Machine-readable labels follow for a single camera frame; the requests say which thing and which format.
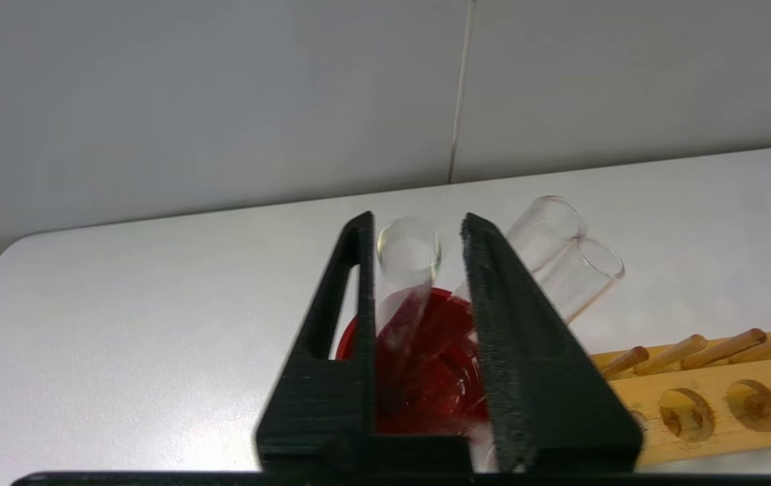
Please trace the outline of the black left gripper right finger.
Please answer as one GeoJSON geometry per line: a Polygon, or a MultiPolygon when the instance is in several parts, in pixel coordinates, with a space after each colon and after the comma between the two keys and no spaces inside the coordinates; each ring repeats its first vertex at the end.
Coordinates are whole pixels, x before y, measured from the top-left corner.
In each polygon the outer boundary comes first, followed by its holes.
{"type": "Polygon", "coordinates": [[[467,213],[463,261],[503,473],[631,473],[639,425],[493,222],[467,213]]]}

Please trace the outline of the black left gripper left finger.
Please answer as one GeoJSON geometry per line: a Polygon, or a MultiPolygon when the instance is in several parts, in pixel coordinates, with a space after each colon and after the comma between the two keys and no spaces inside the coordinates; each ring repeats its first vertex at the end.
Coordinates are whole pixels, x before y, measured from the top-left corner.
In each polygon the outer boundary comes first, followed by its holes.
{"type": "Polygon", "coordinates": [[[373,214],[346,222],[256,430],[266,473],[360,467],[375,425],[373,214]],[[352,268],[358,269],[354,354],[331,360],[352,268]]]}

